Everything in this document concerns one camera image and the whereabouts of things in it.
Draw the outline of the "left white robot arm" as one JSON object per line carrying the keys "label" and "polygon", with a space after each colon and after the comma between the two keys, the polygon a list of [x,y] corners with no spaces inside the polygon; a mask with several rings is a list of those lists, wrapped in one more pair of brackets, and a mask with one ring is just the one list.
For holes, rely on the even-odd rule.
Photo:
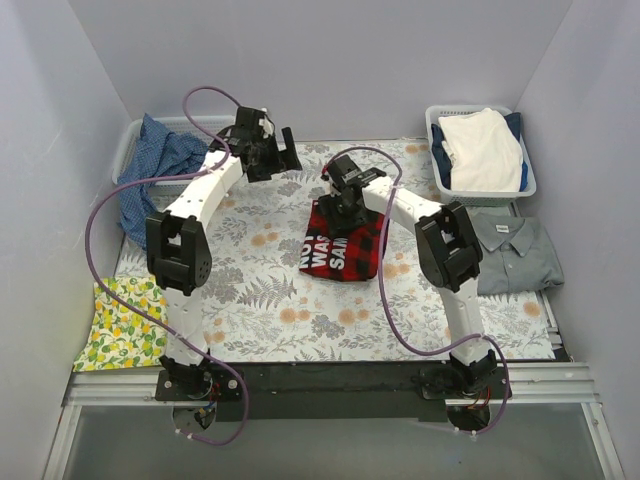
{"label": "left white robot arm", "polygon": [[204,355],[201,288],[213,260],[206,229],[231,187],[241,178],[268,181],[275,174],[302,168],[289,127],[278,147],[268,114],[241,106],[235,122],[211,142],[202,166],[179,197],[146,219],[147,267],[167,301],[169,340],[161,365],[166,378],[161,392],[171,388],[180,397],[200,400],[217,386],[213,362]]}

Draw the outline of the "red black plaid shirt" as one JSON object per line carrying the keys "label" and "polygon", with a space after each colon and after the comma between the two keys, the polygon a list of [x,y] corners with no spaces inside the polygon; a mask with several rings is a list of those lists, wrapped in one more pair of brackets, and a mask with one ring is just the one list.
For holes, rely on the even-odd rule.
{"label": "red black plaid shirt", "polygon": [[316,278],[360,282],[374,278],[383,215],[371,212],[370,220],[346,234],[330,234],[329,224],[314,200],[303,240],[298,269]]}

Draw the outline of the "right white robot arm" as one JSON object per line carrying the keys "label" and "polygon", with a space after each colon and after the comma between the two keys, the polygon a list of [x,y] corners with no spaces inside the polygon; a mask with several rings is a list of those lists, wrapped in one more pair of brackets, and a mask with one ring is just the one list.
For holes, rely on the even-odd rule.
{"label": "right white robot arm", "polygon": [[319,207],[332,234],[362,224],[369,214],[383,216],[378,258],[383,258],[391,222],[414,234],[423,276],[436,289],[444,306],[451,343],[436,350],[420,350],[405,340],[392,318],[383,274],[378,287],[387,322],[399,343],[421,357],[449,355],[449,380],[441,388],[464,397],[475,397],[487,389],[497,368],[496,352],[487,337],[478,302],[478,278],[483,258],[466,208],[458,202],[443,205],[427,200],[400,186],[378,169],[363,170],[346,150],[323,167],[322,179],[330,193],[319,199]]}

